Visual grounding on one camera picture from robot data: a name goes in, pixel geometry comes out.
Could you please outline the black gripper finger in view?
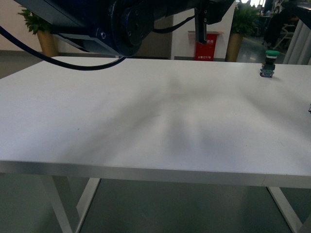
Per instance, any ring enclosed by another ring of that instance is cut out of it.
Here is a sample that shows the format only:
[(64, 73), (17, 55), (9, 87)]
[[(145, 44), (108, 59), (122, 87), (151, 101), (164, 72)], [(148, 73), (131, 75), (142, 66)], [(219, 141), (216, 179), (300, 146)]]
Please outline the black gripper finger in view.
[(195, 40), (200, 44), (207, 42), (207, 9), (195, 8)]

